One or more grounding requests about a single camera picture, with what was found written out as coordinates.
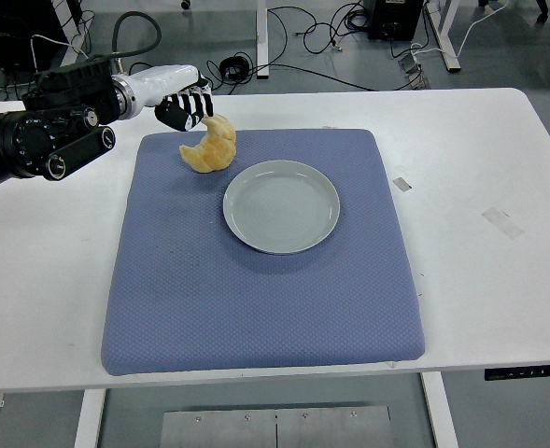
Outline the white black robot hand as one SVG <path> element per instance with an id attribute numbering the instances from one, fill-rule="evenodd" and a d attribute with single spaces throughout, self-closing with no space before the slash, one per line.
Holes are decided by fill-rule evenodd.
<path id="1" fill-rule="evenodd" d="M 180 132 L 190 131 L 203 118 L 214 116 L 209 81 L 193 65 L 152 67 L 126 77 L 124 118 L 152 107 L 156 119 Z"/>

